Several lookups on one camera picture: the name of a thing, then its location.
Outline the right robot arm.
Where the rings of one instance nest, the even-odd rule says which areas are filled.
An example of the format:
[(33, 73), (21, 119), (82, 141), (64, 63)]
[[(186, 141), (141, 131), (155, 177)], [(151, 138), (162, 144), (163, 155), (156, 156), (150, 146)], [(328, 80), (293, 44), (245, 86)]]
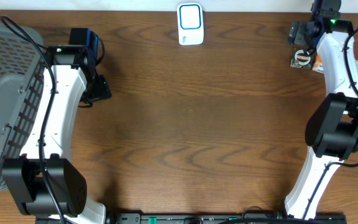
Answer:
[(340, 0), (315, 0), (308, 22), (294, 21), (289, 44), (305, 45), (318, 54), (324, 71), (326, 97), (305, 129), (305, 163), (284, 200), (285, 219), (321, 223), (316, 209), (340, 167), (358, 167), (358, 73), (352, 22), (341, 19)]

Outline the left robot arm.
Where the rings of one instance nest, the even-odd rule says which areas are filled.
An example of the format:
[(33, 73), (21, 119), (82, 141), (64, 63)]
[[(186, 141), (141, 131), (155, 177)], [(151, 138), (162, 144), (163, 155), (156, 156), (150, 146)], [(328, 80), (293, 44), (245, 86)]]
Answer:
[(102, 40), (88, 28), (73, 28), (69, 43), (49, 46), (35, 123), (19, 157), (6, 159), (2, 176), (23, 215), (37, 223), (111, 223), (105, 205), (87, 195), (85, 178), (71, 163), (78, 108), (109, 99), (97, 73)]

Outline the orange tissue pack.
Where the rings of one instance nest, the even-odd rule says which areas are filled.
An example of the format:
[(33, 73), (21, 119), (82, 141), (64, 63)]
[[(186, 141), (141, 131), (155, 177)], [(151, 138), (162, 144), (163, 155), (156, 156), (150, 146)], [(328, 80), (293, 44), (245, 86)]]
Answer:
[(312, 71), (319, 72), (319, 73), (324, 73), (323, 62), (321, 60), (321, 57), (318, 54), (316, 54), (316, 56), (314, 58)]

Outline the dark green round-logo packet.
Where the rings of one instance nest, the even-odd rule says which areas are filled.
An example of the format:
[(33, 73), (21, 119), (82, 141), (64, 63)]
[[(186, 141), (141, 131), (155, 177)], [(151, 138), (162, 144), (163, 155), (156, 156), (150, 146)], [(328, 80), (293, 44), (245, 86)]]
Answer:
[(313, 63), (313, 56), (303, 49), (294, 48), (290, 66), (293, 68), (310, 69)]

